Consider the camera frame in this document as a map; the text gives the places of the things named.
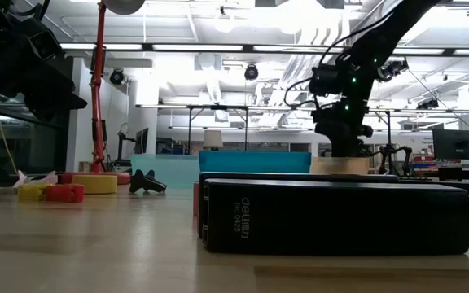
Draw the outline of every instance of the red pole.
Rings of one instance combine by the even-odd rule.
[[[96,134],[94,141],[94,161],[91,172],[100,173],[101,163],[104,161],[103,122],[101,121],[101,74],[103,71],[103,43],[104,43],[104,16],[106,4],[99,4],[99,27],[97,30],[97,50],[95,56],[94,75],[91,81],[92,127]]]

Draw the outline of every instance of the turquoise container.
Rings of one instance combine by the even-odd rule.
[[[309,173],[312,156],[289,151],[201,151],[200,172]]]
[[[193,188],[199,180],[199,158],[196,155],[131,155],[133,174],[155,171],[155,179],[168,188]]]

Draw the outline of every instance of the table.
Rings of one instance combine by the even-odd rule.
[[[192,190],[18,203],[0,190],[0,292],[469,292],[464,256],[211,254]]]
[[[439,168],[439,180],[469,180],[469,168],[462,167],[444,167]]]

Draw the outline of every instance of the window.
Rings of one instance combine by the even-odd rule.
[[[8,150],[18,169],[27,174],[64,171],[69,113],[59,112],[50,121],[38,120],[24,104],[24,97],[0,96],[0,173],[14,174]]]

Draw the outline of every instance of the yellow object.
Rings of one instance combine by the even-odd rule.
[[[14,173],[17,174],[17,168],[15,167],[14,158],[12,158],[10,150],[8,149],[7,138],[5,138],[5,132],[3,131],[3,126],[1,125],[1,121],[0,121],[0,131],[1,131],[1,137],[3,138],[3,142],[5,143],[5,149],[7,150],[8,157],[10,158],[10,161],[12,162],[12,168],[14,168]]]
[[[102,195],[117,192],[117,176],[75,175],[72,184],[85,186],[85,195]]]
[[[51,184],[30,184],[22,185],[17,190],[17,196],[19,200],[33,200],[42,201],[45,200],[45,189]]]

